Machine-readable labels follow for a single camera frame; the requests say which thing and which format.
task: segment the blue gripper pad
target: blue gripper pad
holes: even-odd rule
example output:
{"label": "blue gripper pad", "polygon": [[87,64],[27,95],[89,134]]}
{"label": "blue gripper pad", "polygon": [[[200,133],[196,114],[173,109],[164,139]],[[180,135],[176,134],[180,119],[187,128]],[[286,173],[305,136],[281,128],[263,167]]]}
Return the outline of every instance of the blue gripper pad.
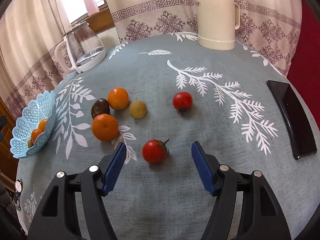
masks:
{"label": "blue gripper pad", "polygon": [[191,145],[191,155],[193,158],[193,161],[196,165],[196,168],[198,170],[198,173],[200,175],[200,179],[202,181],[202,184],[204,186],[204,189],[209,191],[211,195],[213,195],[216,192],[216,188],[213,183],[213,173],[211,169],[209,168],[209,165],[207,164],[207,161],[205,160],[202,152],[203,150],[199,148],[197,143],[193,143]]}
{"label": "blue gripper pad", "polygon": [[105,174],[105,184],[102,188],[102,191],[105,195],[108,195],[109,192],[113,191],[126,157],[127,147],[125,146],[125,144],[122,144],[116,152]]}

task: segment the wristwatch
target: wristwatch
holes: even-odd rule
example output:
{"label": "wristwatch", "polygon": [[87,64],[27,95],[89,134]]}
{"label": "wristwatch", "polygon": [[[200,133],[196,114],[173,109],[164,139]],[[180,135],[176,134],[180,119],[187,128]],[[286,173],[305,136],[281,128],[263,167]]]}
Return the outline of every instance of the wristwatch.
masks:
{"label": "wristwatch", "polygon": [[13,203],[14,206],[16,208],[16,210],[20,211],[21,207],[20,207],[20,195],[21,195],[21,191],[22,191],[22,181],[21,180],[17,180],[14,183],[14,187],[16,189],[16,193],[14,194],[13,197]]}

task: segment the metal screw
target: metal screw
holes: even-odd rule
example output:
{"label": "metal screw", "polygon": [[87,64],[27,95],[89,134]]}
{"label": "metal screw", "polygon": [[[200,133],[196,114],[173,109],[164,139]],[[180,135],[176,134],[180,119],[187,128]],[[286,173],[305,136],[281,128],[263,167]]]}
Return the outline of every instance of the metal screw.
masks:
{"label": "metal screw", "polygon": [[254,174],[256,177],[261,177],[261,176],[262,176],[261,171],[254,171],[253,174]]}
{"label": "metal screw", "polygon": [[58,173],[57,173],[57,177],[58,178],[62,178],[64,176],[64,172],[63,171],[59,171]]}
{"label": "metal screw", "polygon": [[227,165],[221,165],[220,166],[220,170],[222,171],[228,171],[229,170],[229,167]]}
{"label": "metal screw", "polygon": [[95,172],[99,169],[99,167],[97,165],[92,165],[90,168],[89,168],[89,171],[91,172]]}

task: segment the window sill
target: window sill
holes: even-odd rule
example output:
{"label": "window sill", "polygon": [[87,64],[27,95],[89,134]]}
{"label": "window sill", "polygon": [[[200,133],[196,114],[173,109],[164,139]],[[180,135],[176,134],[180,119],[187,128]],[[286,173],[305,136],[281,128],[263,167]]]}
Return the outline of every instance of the window sill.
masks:
{"label": "window sill", "polygon": [[84,22],[84,21],[89,23],[89,27],[96,34],[115,26],[112,20],[110,9],[108,7],[101,9],[100,12],[98,13],[88,16],[87,18],[83,19],[81,22]]}

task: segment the orange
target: orange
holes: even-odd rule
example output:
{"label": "orange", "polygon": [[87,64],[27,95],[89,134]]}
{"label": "orange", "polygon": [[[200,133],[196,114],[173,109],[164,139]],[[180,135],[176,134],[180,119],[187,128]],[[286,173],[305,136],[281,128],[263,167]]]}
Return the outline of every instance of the orange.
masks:
{"label": "orange", "polygon": [[124,88],[115,88],[108,94],[108,103],[114,110],[124,110],[129,105],[129,95]]}
{"label": "orange", "polygon": [[48,119],[43,119],[43,120],[39,123],[39,127],[38,127],[39,130],[44,131],[44,129],[45,129],[45,124],[47,123],[47,120],[48,120]]}
{"label": "orange", "polygon": [[119,134],[117,120],[109,114],[99,114],[92,122],[91,130],[93,135],[100,141],[109,142]]}
{"label": "orange", "polygon": [[34,130],[32,131],[32,133],[31,133],[31,141],[32,141],[33,144],[35,144],[36,138],[37,138],[38,135],[39,135],[40,133],[42,133],[42,132],[43,132],[43,131],[40,130],[40,129],[34,129]]}

